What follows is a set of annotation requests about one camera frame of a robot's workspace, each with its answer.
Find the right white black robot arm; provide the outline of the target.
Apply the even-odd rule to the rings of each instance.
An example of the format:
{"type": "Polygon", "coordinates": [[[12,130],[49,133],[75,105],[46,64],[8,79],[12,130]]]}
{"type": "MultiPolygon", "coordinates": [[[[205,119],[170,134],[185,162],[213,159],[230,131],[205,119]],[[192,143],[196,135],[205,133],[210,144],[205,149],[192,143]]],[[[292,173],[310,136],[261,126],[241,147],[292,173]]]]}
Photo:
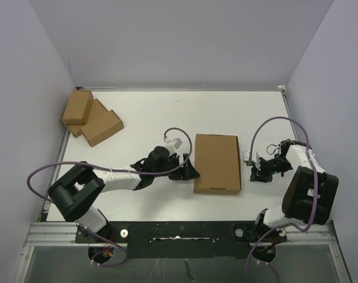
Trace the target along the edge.
{"type": "Polygon", "coordinates": [[[270,160],[257,153],[246,160],[251,167],[252,182],[268,183],[275,174],[284,176],[285,172],[294,171],[282,204],[263,209],[252,226],[252,234],[259,241],[267,240],[274,229],[280,231],[293,226],[305,232],[313,224],[327,223],[339,185],[338,177],[328,174],[317,163],[305,143],[288,139],[277,148],[270,160]]]}

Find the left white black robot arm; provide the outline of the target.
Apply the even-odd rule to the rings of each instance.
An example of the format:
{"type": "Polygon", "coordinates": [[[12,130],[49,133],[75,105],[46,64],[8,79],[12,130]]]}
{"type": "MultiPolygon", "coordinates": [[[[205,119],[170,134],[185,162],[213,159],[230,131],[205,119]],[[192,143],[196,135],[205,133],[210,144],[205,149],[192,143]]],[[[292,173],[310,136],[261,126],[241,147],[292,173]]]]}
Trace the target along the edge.
{"type": "Polygon", "coordinates": [[[147,157],[122,170],[95,170],[82,164],[74,165],[48,189],[48,196],[67,222],[77,222],[88,228],[96,242],[104,242],[110,234],[106,217],[93,206],[97,197],[114,190],[141,190],[150,186],[157,177],[167,176],[174,181],[188,181],[200,177],[183,154],[184,164],[175,148],[155,147],[147,157]]]}

